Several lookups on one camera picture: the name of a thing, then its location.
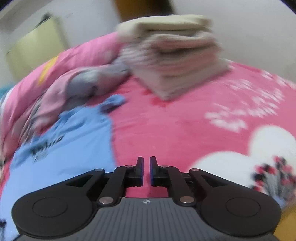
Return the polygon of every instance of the yellow patch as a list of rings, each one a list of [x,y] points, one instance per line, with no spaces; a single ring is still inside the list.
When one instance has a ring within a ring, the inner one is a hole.
[[[58,57],[59,56],[54,57],[54,58],[52,58],[51,60],[49,60],[46,63],[46,65],[44,66],[44,69],[42,70],[41,75],[39,76],[38,85],[42,85],[43,84],[43,82],[45,80],[46,74],[48,73],[48,71],[50,70],[50,68],[54,66],[54,64],[56,63]]]

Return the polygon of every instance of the blue t-shirt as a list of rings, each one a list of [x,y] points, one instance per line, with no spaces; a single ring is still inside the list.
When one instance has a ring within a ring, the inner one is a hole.
[[[123,102],[122,96],[113,95],[95,107],[63,112],[45,134],[15,152],[0,199],[0,221],[7,222],[2,230],[4,241],[18,236],[11,210],[22,196],[96,168],[114,171],[112,127],[105,111]]]

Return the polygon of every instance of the stack of folded clothes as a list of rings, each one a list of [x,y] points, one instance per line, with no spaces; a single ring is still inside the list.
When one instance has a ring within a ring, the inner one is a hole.
[[[175,98],[228,69],[201,15],[145,17],[121,23],[123,61],[163,100]]]

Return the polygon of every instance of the white wall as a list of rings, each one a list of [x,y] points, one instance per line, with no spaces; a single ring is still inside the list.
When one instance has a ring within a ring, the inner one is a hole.
[[[223,57],[296,81],[296,15],[280,0],[171,0],[212,18]]]
[[[0,26],[0,87],[12,76],[5,54],[14,43],[34,29],[49,12],[59,18],[69,47],[113,32],[120,22],[112,0],[26,0]]]

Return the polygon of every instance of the metal screw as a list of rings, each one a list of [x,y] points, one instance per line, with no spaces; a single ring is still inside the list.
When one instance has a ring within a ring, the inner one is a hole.
[[[180,201],[182,203],[193,203],[194,202],[194,198],[193,197],[190,197],[190,196],[183,196],[183,197],[180,197]]]
[[[102,204],[110,204],[110,203],[112,203],[113,202],[113,198],[111,198],[111,197],[101,197],[100,199],[99,199],[99,202],[100,203],[102,203]]]

